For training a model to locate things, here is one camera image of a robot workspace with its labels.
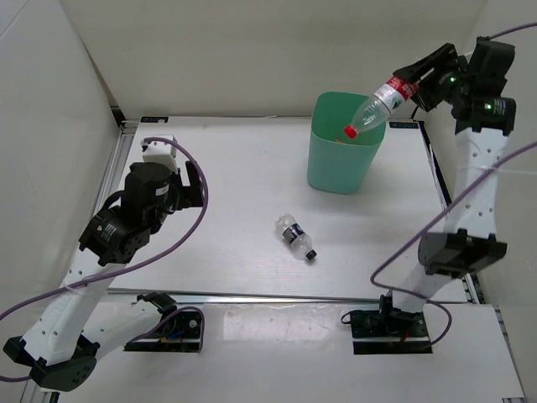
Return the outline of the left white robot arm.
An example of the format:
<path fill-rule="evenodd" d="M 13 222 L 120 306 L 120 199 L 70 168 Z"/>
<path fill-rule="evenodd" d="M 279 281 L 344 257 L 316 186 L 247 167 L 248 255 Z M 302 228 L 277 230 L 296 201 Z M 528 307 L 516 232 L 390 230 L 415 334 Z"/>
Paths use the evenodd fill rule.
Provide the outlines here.
<path fill-rule="evenodd" d="M 195 161 L 186 161 L 185 168 L 189 185 L 183 184 L 178 169 L 166 164 L 132 164 L 123 190 L 106 199 L 83 231 L 64 284 L 27 301 L 50 303 L 25 334 L 5 342 L 3 351 L 14 363 L 29 368 L 28 377 L 35 384 L 46 390 L 73 391 L 111 351 L 143 338 L 172 338 L 178 333 L 182 310 L 168 294 L 156 291 L 138 296 L 132 306 L 99 325 L 86 323 L 114 278 L 173 253 L 201 224 L 196 219 L 168 249 L 131 263 L 168 216 L 192 207 L 206 213 L 205 175 Z"/>

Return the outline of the red label water bottle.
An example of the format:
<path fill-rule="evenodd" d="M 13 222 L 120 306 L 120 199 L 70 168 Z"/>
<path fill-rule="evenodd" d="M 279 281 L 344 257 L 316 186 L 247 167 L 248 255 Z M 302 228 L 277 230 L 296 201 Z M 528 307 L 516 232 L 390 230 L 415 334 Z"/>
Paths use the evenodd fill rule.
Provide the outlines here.
<path fill-rule="evenodd" d="M 355 139 L 359 134 L 376 128 L 417 91 L 417 84 L 410 84 L 392 76 L 356 110 L 352 121 L 343 129 L 343 133 L 349 139 Z"/>

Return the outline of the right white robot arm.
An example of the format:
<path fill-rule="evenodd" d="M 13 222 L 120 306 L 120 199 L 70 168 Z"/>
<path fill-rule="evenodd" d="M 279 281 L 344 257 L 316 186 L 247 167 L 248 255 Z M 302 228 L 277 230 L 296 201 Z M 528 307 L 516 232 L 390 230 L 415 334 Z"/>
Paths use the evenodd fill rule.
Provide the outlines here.
<path fill-rule="evenodd" d="M 442 231 L 420 235 L 417 265 L 380 299 L 377 325 L 386 335 L 416 321 L 426 301 L 445 285 L 507 253 L 506 243 L 497 239 L 494 168 L 514 129 L 516 102 L 502 95 L 514 57 L 513 45 L 480 37 L 469 59 L 444 44 L 393 73 L 396 84 L 410 86 L 412 101 L 424 111 L 442 102 L 451 106 L 457 163 L 454 199 Z"/>

